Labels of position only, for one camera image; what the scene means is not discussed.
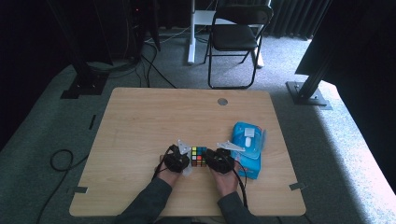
gray carpet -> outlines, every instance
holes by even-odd
[[[187,65],[188,44],[187,38],[180,37],[162,42],[162,51],[153,63],[178,88],[208,89],[207,64],[201,64],[205,43],[197,41],[194,65]],[[309,42],[298,38],[265,38],[262,46],[265,65],[258,70],[255,83],[248,89],[270,92],[295,173],[299,182],[307,185],[302,191],[306,216],[262,217],[262,223],[309,223],[309,220],[312,223],[396,223],[395,195],[336,87],[326,82],[319,86],[332,110],[295,105],[290,98],[285,82],[306,79],[306,76],[294,75],[294,71],[308,45]],[[145,46],[144,55],[152,60],[153,48]],[[101,63],[91,65],[108,68]],[[222,60],[216,68],[218,72],[214,72],[214,81],[248,82],[251,67],[250,57],[243,64]],[[143,74],[148,70],[147,63],[140,63],[135,69],[114,72],[102,95],[81,95],[74,100],[60,99],[76,75],[72,66],[51,81],[0,153],[0,223],[35,223],[64,174],[51,169],[51,155],[68,148],[73,151],[76,163],[89,154],[111,91],[116,87],[146,87]],[[151,88],[172,88],[153,68],[149,82]],[[93,115],[96,120],[91,126]],[[54,163],[66,167],[67,155],[56,157]],[[71,217],[68,213],[72,195],[67,194],[67,190],[78,184],[84,164],[68,173],[40,223],[112,222],[113,217]]]

blue box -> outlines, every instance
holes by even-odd
[[[240,176],[257,179],[262,168],[262,150],[264,148],[266,131],[254,124],[238,121],[233,126],[232,143],[245,151],[232,151],[231,156],[245,169],[239,170]]]

gray sleeve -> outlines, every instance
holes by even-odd
[[[260,223],[259,219],[252,215],[249,210],[242,204],[242,201],[239,198],[237,192],[233,192],[222,197],[218,201],[218,206],[227,224]]]
[[[154,178],[134,201],[116,217],[116,224],[152,223],[165,208],[172,187],[160,178]]]

black chair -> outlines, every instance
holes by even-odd
[[[251,81],[246,86],[213,86],[211,84],[212,57],[213,56],[244,56],[243,63],[250,52],[257,50],[260,52],[262,46],[262,34],[266,26],[270,23],[274,12],[268,6],[227,6],[219,8],[212,21],[211,31],[206,47],[206,57],[209,57],[208,85],[212,89],[232,90],[247,89],[253,82],[256,75],[257,61],[254,60],[253,75]],[[230,24],[218,23],[219,19],[230,21]],[[212,54],[212,48],[218,51],[247,51],[246,54]]]

person's hand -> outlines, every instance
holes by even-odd
[[[165,181],[168,185],[172,188],[176,184],[178,178],[180,177],[181,173],[172,172],[166,168],[165,163],[161,165],[160,172],[157,174],[157,177]]]
[[[234,163],[234,169],[235,171],[239,169],[239,164],[237,162]],[[211,168],[209,168],[209,170],[215,178],[216,188],[218,189],[221,197],[224,197],[236,191],[239,182],[233,171],[230,171],[227,174],[222,174],[214,171]]]

